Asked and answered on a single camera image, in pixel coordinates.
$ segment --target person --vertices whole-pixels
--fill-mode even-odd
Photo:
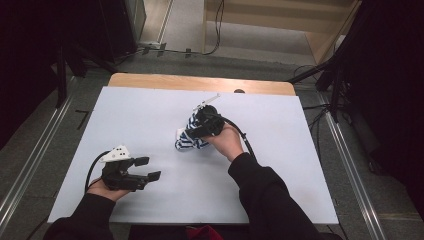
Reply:
[[[261,166],[243,151],[240,135],[234,127],[226,123],[219,135],[203,139],[231,162],[228,173],[240,188],[239,198],[249,218],[250,239],[324,239],[290,197],[284,181],[274,170]],[[55,221],[44,239],[113,239],[109,217],[116,201],[127,193],[111,191],[102,180],[97,181],[74,213]]]

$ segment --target hand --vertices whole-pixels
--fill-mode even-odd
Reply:
[[[238,155],[242,154],[240,135],[233,126],[225,123],[218,136],[203,137],[203,140],[211,143],[227,159],[232,162]]]
[[[101,178],[93,180],[88,188],[87,193],[96,194],[116,202],[121,197],[127,195],[130,190],[110,190]]]

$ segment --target aluminum rail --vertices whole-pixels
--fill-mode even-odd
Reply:
[[[320,92],[318,92],[318,98],[321,104],[329,103],[328,99]],[[346,173],[349,177],[353,192],[355,193],[356,199],[361,209],[362,216],[364,217],[365,223],[371,234],[371,238],[373,240],[386,240],[387,237],[384,234],[383,228],[380,224],[377,213],[374,210],[374,206],[371,202],[371,199],[365,189],[361,177],[359,176],[355,162],[352,158],[352,155],[350,154],[349,148],[343,137],[340,126],[338,123],[335,123],[334,119],[331,116],[331,113],[327,113],[326,118],[330,127],[330,131],[339,150],[343,165],[346,169]]]
[[[65,99],[62,107],[56,109],[53,112],[52,117],[50,118],[46,128],[38,139],[37,144],[33,148],[21,172],[19,173],[12,187],[9,189],[6,197],[2,200],[0,207],[0,238],[6,230],[7,224],[15,212],[26,188],[28,187],[35,171],[38,168],[38,165],[43,159],[44,153],[49,147],[50,142],[52,141],[60,123],[62,122],[63,117],[65,116],[69,105],[72,102],[75,89],[77,89],[78,85],[78,79],[76,77],[72,77],[68,84],[68,98]]]

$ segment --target black jacket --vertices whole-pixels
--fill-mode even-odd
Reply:
[[[234,159],[228,173],[240,187],[251,239],[322,239],[272,168],[260,166],[243,153]],[[54,222],[44,239],[113,239],[108,223],[114,206],[107,198],[86,194],[72,216]]]

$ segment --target white tabletop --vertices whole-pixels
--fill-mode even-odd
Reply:
[[[247,223],[230,163],[213,146],[178,151],[176,130],[192,109],[216,92],[103,88],[49,217],[70,216],[80,202],[88,169],[102,152],[125,145],[149,156],[130,174],[162,171],[157,182],[117,203],[112,222],[149,224]],[[313,223],[338,223],[298,97],[221,93],[211,103],[247,133],[259,163],[271,166]],[[92,179],[101,175],[95,167]]]

